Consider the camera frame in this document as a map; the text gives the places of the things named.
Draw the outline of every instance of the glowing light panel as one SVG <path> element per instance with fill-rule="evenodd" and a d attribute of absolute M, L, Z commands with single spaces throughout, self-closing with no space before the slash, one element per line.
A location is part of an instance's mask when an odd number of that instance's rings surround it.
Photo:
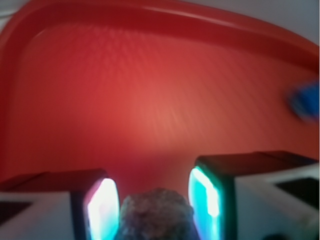
<path fill-rule="evenodd" d="M 87 205 L 92 240 L 112 240 L 119 227 L 119 197 L 116 183 L 105 178 Z"/>
<path fill-rule="evenodd" d="M 190 172 L 188 197 L 200 239 L 221 240 L 219 190 L 198 167 Z"/>

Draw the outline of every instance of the red plastic surface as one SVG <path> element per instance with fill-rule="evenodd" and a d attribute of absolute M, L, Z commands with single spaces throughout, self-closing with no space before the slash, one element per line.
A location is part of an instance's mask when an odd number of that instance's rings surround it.
<path fill-rule="evenodd" d="M 319 47 L 280 27 L 176 1 L 34 0 L 0 36 L 0 178 L 104 168 L 127 194 L 187 195 L 204 154 L 319 159 L 319 123 L 285 97 Z"/>

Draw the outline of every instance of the stone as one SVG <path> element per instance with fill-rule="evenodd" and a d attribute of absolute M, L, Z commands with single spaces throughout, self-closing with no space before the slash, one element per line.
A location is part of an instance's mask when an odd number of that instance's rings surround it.
<path fill-rule="evenodd" d="M 200 240 L 193 214 L 176 191 L 156 188 L 129 195 L 121 206 L 114 240 Z"/>

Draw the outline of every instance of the light source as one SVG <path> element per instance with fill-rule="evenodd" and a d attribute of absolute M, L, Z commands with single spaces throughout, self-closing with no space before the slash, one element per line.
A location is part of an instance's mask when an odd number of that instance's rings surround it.
<path fill-rule="evenodd" d="M 202 240 L 319 238 L 319 163 L 285 151 L 200 156 L 188 197 Z"/>
<path fill-rule="evenodd" d="M 109 240 L 118 190 L 102 169 L 19 175 L 0 183 L 0 213 L 0 239 Z"/>

